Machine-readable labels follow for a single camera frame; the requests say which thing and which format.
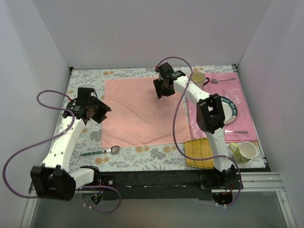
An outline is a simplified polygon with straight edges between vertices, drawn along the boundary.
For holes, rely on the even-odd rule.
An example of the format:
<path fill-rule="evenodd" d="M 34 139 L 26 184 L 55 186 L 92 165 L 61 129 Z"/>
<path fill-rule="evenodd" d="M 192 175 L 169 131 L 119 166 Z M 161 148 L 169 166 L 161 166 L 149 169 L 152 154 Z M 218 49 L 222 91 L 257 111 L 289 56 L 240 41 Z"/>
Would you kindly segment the peach satin napkin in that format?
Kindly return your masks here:
<path fill-rule="evenodd" d="M 107 80 L 104 103 L 111 107 L 102 122 L 101 146 L 109 148 L 174 143 L 172 126 L 181 94 L 158 99 L 153 77 Z M 186 112 L 180 104 L 175 121 L 176 141 L 190 139 Z"/>

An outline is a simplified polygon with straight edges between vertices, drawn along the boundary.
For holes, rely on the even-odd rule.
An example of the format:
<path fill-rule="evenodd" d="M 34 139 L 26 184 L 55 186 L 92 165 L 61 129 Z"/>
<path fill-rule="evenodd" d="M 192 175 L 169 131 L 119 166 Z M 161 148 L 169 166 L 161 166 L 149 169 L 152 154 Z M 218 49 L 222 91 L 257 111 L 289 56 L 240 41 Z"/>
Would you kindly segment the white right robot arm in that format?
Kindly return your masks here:
<path fill-rule="evenodd" d="M 229 157 L 224 139 L 224 110 L 221 97 L 218 94 L 209 94 L 196 86 L 191 81 L 191 76 L 187 77 L 182 71 L 174 71 L 169 63 L 159 63 L 155 67 L 155 72 L 159 78 L 153 81 L 157 97 L 171 96 L 176 91 L 181 92 L 180 100 L 177 104 L 174 117 L 172 134 L 174 143 L 177 144 L 175 136 L 175 121 L 177 111 L 183 97 L 189 99 L 196 105 L 196 121 L 198 127 L 205 133 L 212 151 L 212 156 L 206 158 L 192 158 L 183 153 L 179 147 L 178 151 L 182 156 L 193 161 L 213 160 L 213 174 L 209 181 L 211 187 L 217 186 L 221 189 L 227 188 L 237 175 L 237 165 Z"/>

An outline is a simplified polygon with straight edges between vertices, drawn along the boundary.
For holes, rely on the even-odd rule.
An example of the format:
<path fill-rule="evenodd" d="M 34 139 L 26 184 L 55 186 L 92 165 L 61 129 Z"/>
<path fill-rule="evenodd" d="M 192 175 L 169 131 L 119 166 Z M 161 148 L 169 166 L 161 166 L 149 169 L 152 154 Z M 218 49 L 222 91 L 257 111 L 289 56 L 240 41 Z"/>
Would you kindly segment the green handled metal spoon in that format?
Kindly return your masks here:
<path fill-rule="evenodd" d="M 115 146 L 112 146 L 111 148 L 109 148 L 107 150 L 100 150 L 100 151 L 95 151 L 95 152 L 86 152 L 86 153 L 80 154 L 80 156 L 84 157 L 84 156 L 103 154 L 103 153 L 116 154 L 120 151 L 120 148 L 121 148 L 120 146 L 115 145 Z"/>

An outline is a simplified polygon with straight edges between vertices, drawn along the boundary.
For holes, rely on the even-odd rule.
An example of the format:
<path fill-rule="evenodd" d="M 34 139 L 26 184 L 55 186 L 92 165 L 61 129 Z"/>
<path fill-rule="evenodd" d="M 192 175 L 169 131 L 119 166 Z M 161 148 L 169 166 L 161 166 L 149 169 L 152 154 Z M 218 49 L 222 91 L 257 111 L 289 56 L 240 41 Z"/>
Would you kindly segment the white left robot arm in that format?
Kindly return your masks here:
<path fill-rule="evenodd" d="M 101 123 L 111 108 L 98 99 L 93 88 L 80 87 L 77 97 L 63 109 L 58 137 L 42 163 L 31 169 L 30 175 L 40 198 L 70 201 L 77 189 L 87 186 L 91 190 L 100 187 L 99 169 L 82 166 L 70 172 L 69 162 L 76 142 L 88 121 Z"/>

